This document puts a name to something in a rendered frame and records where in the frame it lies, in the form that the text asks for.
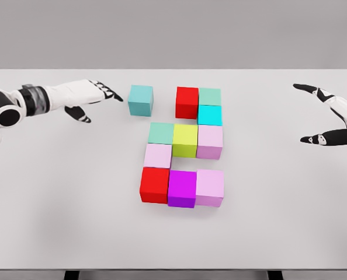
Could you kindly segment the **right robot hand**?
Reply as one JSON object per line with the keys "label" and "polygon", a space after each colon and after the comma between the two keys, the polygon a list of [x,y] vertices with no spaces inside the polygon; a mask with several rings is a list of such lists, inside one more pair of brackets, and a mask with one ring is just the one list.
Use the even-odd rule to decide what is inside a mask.
{"label": "right robot hand", "polygon": [[316,96],[345,124],[345,128],[342,129],[330,130],[311,136],[303,136],[301,137],[300,142],[320,146],[347,145],[347,100],[316,86],[294,83],[293,87],[297,90],[302,90]]}

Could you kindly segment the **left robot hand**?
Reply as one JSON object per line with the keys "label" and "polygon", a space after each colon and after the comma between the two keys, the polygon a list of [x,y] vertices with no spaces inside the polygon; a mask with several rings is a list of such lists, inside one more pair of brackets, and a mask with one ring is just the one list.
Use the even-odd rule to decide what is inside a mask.
{"label": "left robot hand", "polygon": [[107,99],[123,102],[123,98],[110,87],[98,80],[78,80],[64,85],[61,105],[73,119],[82,123],[91,123],[81,106],[95,104]]}

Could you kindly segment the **teal cube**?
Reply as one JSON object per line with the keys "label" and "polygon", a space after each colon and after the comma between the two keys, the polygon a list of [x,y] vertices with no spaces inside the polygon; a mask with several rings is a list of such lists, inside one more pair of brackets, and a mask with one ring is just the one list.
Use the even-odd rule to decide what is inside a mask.
{"label": "teal cube", "polygon": [[151,117],[153,104],[154,94],[152,86],[131,85],[128,105],[132,116]]}

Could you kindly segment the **sea green cube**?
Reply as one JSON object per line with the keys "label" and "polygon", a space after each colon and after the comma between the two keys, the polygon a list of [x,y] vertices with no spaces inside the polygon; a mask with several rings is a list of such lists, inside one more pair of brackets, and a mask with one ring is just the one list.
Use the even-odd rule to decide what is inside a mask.
{"label": "sea green cube", "polygon": [[221,89],[200,87],[199,105],[221,106]]}
{"label": "sea green cube", "polygon": [[167,122],[152,122],[148,135],[149,144],[172,145],[174,125]]}

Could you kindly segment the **pink cube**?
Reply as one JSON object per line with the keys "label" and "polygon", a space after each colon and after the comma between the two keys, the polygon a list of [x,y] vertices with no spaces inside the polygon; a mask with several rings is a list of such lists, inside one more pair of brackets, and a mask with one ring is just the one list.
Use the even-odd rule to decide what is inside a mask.
{"label": "pink cube", "polygon": [[171,168],[172,145],[148,143],[145,149],[144,167]]}
{"label": "pink cube", "polygon": [[223,127],[199,125],[196,157],[219,160],[223,151]]}
{"label": "pink cube", "polygon": [[220,207],[224,198],[224,172],[198,169],[195,205]]}

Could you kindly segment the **red cube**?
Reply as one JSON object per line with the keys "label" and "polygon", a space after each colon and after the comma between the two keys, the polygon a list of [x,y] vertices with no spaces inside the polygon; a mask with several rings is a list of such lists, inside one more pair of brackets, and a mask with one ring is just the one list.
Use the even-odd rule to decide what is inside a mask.
{"label": "red cube", "polygon": [[169,169],[143,167],[140,182],[140,197],[142,202],[168,203]]}
{"label": "red cube", "polygon": [[197,119],[199,106],[199,89],[197,87],[176,88],[175,117]]}

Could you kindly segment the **yellow-green cube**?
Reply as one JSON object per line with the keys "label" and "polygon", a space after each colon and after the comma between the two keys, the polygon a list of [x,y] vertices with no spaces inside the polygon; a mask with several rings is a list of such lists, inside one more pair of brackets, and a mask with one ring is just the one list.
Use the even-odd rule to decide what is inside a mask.
{"label": "yellow-green cube", "polygon": [[198,126],[174,124],[172,156],[177,158],[195,158],[197,153]]}

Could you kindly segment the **cyan cube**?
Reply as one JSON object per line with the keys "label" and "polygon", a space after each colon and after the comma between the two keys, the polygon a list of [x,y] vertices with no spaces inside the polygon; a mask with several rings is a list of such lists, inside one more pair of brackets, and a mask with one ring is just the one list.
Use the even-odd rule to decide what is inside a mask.
{"label": "cyan cube", "polygon": [[197,115],[198,125],[223,125],[222,107],[211,105],[200,105]]}

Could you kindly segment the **magenta cube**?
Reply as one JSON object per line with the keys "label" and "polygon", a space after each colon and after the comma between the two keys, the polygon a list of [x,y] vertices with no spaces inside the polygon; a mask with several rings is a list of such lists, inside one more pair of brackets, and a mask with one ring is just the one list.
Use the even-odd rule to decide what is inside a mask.
{"label": "magenta cube", "polygon": [[168,185],[168,206],[194,208],[196,202],[195,171],[171,170]]}

